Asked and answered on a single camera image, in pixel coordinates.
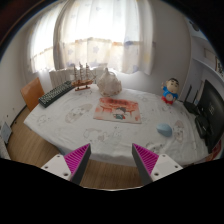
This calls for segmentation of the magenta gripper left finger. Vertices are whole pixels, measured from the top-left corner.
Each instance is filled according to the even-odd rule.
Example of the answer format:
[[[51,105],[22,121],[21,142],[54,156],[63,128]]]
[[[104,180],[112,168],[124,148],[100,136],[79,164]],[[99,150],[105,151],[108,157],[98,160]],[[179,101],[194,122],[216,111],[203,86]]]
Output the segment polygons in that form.
[[[79,185],[90,155],[91,145],[86,144],[67,155],[55,155],[42,166],[42,169]]]

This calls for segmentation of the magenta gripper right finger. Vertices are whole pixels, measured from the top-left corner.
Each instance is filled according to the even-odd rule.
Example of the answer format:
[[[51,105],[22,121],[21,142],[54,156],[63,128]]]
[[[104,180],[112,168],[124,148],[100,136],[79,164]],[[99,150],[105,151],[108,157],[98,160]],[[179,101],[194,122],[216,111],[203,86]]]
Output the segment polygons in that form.
[[[137,144],[132,144],[132,155],[143,185],[150,184],[182,169],[168,155],[157,155]]]

